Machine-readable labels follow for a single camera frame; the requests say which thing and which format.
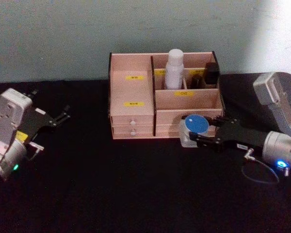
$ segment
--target blue lid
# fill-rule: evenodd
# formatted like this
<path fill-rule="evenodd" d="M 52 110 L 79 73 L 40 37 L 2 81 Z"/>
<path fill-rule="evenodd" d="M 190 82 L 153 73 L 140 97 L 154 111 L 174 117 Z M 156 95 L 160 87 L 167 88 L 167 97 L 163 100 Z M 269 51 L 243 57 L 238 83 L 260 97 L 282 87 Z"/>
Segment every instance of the blue lid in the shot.
<path fill-rule="evenodd" d="M 185 126 L 193 133 L 205 133 L 209 123 L 203 116 L 192 114 L 185 118 Z"/>

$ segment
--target white bottle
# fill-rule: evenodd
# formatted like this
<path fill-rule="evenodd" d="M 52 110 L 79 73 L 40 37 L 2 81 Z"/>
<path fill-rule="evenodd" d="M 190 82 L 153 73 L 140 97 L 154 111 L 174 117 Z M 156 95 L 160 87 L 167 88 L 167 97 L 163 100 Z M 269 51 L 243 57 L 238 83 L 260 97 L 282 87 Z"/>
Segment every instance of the white bottle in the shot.
<path fill-rule="evenodd" d="M 183 52 L 178 49 L 170 50 L 166 64 L 165 89 L 181 89 L 183 70 Z"/>

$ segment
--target green led light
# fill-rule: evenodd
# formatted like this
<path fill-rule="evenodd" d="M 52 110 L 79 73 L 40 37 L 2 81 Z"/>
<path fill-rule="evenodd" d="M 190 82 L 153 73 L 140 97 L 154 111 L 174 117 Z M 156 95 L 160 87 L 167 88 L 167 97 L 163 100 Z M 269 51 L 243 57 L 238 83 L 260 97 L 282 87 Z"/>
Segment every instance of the green led light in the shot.
<path fill-rule="evenodd" d="M 18 169 L 18 164 L 16 164 L 13 168 L 13 171 L 17 170 Z"/>

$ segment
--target white cable connector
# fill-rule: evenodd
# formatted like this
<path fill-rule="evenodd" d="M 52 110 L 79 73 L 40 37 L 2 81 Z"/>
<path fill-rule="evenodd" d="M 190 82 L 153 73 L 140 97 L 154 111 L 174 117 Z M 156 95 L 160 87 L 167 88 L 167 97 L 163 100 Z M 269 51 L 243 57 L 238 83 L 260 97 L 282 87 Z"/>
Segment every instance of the white cable connector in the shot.
<path fill-rule="evenodd" d="M 247 160 L 255 161 L 255 157 L 251 156 L 254 152 L 254 149 L 250 148 L 247 153 L 244 155 L 244 158 Z"/>

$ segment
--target wooden organizer box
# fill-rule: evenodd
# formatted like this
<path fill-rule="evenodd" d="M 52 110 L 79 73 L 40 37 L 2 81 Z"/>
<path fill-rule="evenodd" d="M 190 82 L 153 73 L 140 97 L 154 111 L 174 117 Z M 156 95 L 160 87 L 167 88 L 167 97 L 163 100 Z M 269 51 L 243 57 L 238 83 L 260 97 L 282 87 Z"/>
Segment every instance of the wooden organizer box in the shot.
<path fill-rule="evenodd" d="M 164 90 L 168 53 L 110 53 L 109 117 L 113 139 L 179 137 L 181 117 L 215 117 L 223 112 L 219 89 L 188 89 L 214 52 L 184 53 L 181 90 Z"/>

